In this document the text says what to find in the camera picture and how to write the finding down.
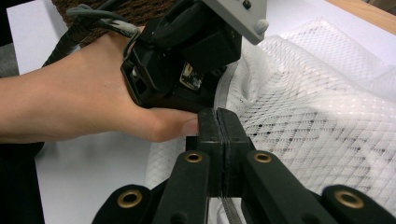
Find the human hand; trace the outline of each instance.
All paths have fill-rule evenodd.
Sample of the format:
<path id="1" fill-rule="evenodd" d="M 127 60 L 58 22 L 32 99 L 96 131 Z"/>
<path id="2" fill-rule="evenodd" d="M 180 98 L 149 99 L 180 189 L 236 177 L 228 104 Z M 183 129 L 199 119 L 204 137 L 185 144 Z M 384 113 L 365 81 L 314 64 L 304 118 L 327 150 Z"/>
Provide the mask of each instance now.
<path id="1" fill-rule="evenodd" d="M 126 132 L 161 142 L 197 133 L 196 114 L 146 109 L 131 99 L 120 71 L 127 38 L 107 34 L 57 63 L 0 80 L 0 142 L 65 140 Z"/>

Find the white mesh net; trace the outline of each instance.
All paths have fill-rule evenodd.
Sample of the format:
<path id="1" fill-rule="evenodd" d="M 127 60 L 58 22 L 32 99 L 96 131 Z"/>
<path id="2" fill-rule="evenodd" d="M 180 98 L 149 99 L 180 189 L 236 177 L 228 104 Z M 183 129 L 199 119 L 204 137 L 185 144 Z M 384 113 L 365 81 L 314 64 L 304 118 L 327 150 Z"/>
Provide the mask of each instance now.
<path id="1" fill-rule="evenodd" d="M 255 147 L 306 188 L 347 185 L 396 215 L 396 66 L 318 19 L 259 46 L 244 41 L 219 90 L 227 91 L 219 106 L 238 115 Z M 151 149 L 149 187 L 169 176 L 183 148 L 176 140 Z"/>

